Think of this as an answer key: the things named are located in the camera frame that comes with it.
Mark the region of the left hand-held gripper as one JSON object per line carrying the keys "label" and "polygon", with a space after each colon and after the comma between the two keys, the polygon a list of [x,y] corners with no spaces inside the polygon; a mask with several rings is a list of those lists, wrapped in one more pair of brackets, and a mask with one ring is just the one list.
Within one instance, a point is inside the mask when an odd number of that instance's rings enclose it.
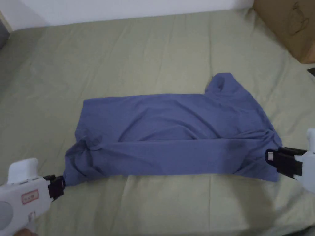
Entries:
{"label": "left hand-held gripper", "polygon": [[35,220],[50,209],[53,199],[64,195],[64,177],[50,176],[49,182],[38,175],[37,166],[36,158],[10,165],[7,183],[0,187],[1,236],[13,236],[22,229],[34,233]]}

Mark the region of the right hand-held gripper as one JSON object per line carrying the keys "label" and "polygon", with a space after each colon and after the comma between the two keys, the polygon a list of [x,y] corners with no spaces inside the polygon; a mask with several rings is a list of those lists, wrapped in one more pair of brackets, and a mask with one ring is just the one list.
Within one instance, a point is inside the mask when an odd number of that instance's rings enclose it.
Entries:
{"label": "right hand-held gripper", "polygon": [[[309,192],[315,193],[315,129],[307,130],[309,150],[279,147],[266,150],[266,162],[276,163],[277,172],[299,181]],[[301,176],[295,175],[294,162],[302,163]]]}

